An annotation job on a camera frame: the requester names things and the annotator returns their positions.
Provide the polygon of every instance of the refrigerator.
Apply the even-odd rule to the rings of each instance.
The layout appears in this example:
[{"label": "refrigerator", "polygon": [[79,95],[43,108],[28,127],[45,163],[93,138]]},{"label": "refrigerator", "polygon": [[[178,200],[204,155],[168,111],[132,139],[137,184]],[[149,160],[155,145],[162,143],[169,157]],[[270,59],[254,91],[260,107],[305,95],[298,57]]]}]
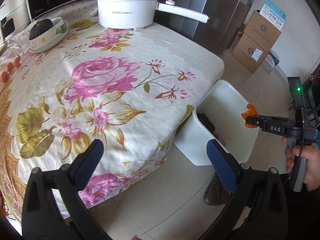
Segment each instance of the refrigerator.
[{"label": "refrigerator", "polygon": [[207,14],[209,21],[203,24],[192,19],[156,12],[155,22],[181,33],[213,53],[218,53],[217,49],[230,47],[254,0],[175,1],[177,6]]}]

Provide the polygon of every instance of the midea logo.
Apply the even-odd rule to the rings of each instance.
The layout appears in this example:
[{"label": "midea logo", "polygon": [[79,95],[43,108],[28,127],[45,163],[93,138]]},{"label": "midea logo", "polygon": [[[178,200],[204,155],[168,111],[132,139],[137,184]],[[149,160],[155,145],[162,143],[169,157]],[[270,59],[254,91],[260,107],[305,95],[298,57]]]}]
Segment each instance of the midea logo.
[{"label": "midea logo", "polygon": [[41,8],[40,10],[35,10],[35,14],[37,14],[38,12],[41,12],[43,10],[43,8]]}]

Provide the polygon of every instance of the white wall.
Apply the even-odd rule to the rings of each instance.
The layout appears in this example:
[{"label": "white wall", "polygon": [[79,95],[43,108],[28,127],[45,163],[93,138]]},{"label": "white wall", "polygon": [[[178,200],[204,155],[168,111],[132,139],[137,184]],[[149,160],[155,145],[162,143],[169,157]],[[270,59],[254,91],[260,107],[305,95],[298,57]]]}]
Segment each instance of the white wall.
[{"label": "white wall", "polygon": [[[265,0],[255,0],[244,21],[261,9]],[[278,55],[279,66],[287,77],[306,80],[320,56],[320,27],[305,0],[271,0],[286,14],[287,20],[272,50]]]}]

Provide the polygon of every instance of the floral tablecloth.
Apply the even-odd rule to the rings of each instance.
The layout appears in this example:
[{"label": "floral tablecloth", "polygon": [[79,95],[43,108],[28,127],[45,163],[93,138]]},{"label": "floral tablecloth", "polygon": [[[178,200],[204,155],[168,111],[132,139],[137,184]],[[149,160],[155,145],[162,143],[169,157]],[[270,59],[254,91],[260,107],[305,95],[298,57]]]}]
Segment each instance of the floral tablecloth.
[{"label": "floral tablecloth", "polygon": [[62,16],[69,31],[41,54],[29,48],[33,23],[9,42],[25,56],[0,84],[0,190],[18,219],[31,170],[71,163],[95,138],[105,153],[79,192],[87,207],[154,171],[222,75],[221,59],[174,31],[155,23],[139,32],[104,29],[96,14],[97,1],[86,0],[43,16]]}]

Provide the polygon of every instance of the green fruit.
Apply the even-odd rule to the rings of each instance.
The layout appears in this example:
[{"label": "green fruit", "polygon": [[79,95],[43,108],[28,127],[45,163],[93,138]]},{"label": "green fruit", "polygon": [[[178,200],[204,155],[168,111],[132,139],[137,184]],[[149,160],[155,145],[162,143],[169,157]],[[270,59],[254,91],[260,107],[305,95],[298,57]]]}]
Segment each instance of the green fruit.
[{"label": "green fruit", "polygon": [[53,22],[49,19],[44,19],[37,21],[35,25],[30,30],[29,40],[33,40],[39,37],[41,34],[45,33],[53,27]]},{"label": "green fruit", "polygon": [[67,30],[68,30],[68,27],[65,24],[63,24],[56,29],[56,33],[65,33]]}]

